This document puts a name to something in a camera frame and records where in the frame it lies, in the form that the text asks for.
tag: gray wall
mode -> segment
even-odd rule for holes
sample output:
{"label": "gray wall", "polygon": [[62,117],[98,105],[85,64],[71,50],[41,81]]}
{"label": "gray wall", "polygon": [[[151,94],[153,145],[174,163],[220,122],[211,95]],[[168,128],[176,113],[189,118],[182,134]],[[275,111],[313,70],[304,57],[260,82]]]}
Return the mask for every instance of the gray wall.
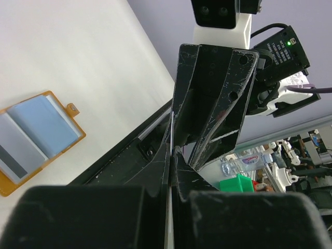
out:
{"label": "gray wall", "polygon": [[[128,0],[137,18],[173,78],[176,75],[180,44],[192,41],[195,20],[190,0]],[[331,0],[263,0],[262,13],[253,16],[253,31],[275,22],[292,25],[310,60],[309,81],[330,87]],[[252,44],[268,37],[273,30],[253,39]],[[331,95],[290,115],[280,118],[247,117],[239,142],[280,131],[299,123],[332,113]]]}

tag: gray panel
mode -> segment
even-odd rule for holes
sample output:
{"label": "gray panel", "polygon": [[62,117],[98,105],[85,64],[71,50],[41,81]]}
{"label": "gray panel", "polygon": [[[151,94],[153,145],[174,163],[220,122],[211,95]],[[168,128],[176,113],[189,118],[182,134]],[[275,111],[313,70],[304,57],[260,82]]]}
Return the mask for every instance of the gray panel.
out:
{"label": "gray panel", "polygon": [[47,160],[7,113],[0,115],[0,145],[0,170],[16,184]]}

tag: bottle label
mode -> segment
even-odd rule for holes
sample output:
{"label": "bottle label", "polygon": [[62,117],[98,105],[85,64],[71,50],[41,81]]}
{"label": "bottle label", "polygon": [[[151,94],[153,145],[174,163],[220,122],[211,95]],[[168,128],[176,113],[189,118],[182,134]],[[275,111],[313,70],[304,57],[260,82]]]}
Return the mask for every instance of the bottle label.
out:
{"label": "bottle label", "polygon": [[258,161],[259,161],[258,155],[242,159],[242,162],[246,165],[253,165],[256,164]]}

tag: wooden frame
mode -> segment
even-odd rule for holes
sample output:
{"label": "wooden frame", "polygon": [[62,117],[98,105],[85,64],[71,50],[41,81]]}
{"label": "wooden frame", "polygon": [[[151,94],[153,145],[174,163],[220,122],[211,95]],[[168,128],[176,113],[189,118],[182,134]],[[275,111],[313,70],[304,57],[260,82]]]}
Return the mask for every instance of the wooden frame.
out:
{"label": "wooden frame", "polygon": [[[29,175],[26,179],[24,179],[20,184],[13,183],[3,172],[0,171],[0,194],[2,196],[8,196],[11,193],[13,193],[16,189],[18,189],[21,185],[26,183],[28,180],[30,180],[32,177],[34,177],[36,174],[38,174],[42,169],[44,169],[47,165],[49,165],[51,162],[56,160],[59,156],[64,154],[66,151],[68,151],[70,148],[72,148],[74,145],[76,145],[78,142],[80,142],[84,137],[86,137],[86,133],[82,130],[82,128],[78,125],[78,123],[74,120],[74,117],[79,114],[78,109],[74,106],[73,103],[69,103],[66,107],[64,107],[61,102],[58,100],[58,98],[54,95],[52,91],[46,91],[41,94],[38,94],[36,96],[33,96],[31,98],[28,98],[24,101],[27,101],[29,99],[35,98],[37,96],[44,95],[44,96],[52,96],[53,99],[59,104],[59,106],[62,108],[62,110],[68,115],[68,118],[74,123],[74,125],[77,127],[77,129],[81,132],[81,136],[78,138],[78,140],[73,143],[71,146],[66,148],[65,150],[61,151],[59,154],[57,154],[55,157],[50,158],[47,160],[39,169],[37,169],[35,172],[33,172],[31,175]],[[8,108],[11,108],[12,106],[9,106],[7,108],[4,108],[0,110],[1,113],[5,113]]]}

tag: black cable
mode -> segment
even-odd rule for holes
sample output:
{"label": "black cable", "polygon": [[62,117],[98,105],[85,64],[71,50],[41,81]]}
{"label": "black cable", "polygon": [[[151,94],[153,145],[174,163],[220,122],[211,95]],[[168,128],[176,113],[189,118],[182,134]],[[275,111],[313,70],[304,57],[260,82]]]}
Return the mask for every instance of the black cable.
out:
{"label": "black cable", "polygon": [[288,25],[286,25],[284,23],[273,23],[273,24],[267,25],[267,26],[263,27],[262,29],[257,30],[256,32],[252,33],[251,36],[250,36],[250,38],[253,38],[256,35],[259,35],[259,34],[265,32],[266,30],[272,29],[274,27],[280,27],[282,29],[285,29],[285,28],[288,27]]}
{"label": "black cable", "polygon": [[299,93],[332,93],[332,87],[329,88],[297,88],[287,86],[287,90]]}
{"label": "black cable", "polygon": [[280,87],[280,82],[278,81],[275,84],[275,87],[272,89],[272,91],[269,93],[269,95],[264,99],[264,101],[259,105],[259,107],[265,107],[268,105],[268,103],[273,99],[275,94],[278,92]]}

